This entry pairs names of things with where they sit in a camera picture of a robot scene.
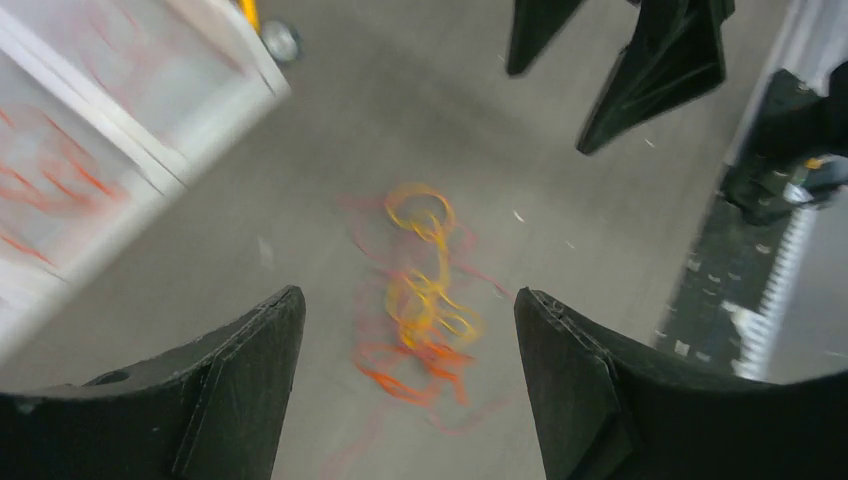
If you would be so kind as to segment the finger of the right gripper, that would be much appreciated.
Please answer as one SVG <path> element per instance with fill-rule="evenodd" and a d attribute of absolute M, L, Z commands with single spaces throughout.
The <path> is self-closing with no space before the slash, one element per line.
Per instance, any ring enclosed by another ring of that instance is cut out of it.
<path fill-rule="evenodd" d="M 592 155 L 624 132 L 719 87 L 731 0 L 646 0 L 576 143 Z"/>
<path fill-rule="evenodd" d="M 525 74 L 582 6 L 583 0 L 515 0 L 506 73 Z"/>

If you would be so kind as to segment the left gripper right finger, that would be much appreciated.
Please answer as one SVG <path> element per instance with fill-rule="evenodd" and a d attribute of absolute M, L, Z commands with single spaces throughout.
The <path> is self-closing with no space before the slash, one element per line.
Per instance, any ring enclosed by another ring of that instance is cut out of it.
<path fill-rule="evenodd" d="M 771 384 L 713 373 L 540 290 L 514 318 L 549 479 L 843 479 L 847 376 Z"/>

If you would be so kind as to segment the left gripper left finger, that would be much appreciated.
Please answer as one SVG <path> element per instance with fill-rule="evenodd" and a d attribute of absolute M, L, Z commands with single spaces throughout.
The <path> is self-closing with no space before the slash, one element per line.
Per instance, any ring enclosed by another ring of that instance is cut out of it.
<path fill-rule="evenodd" d="M 82 385 L 1 396 L 5 479 L 268 479 L 305 324 L 288 286 L 182 346 Z"/>

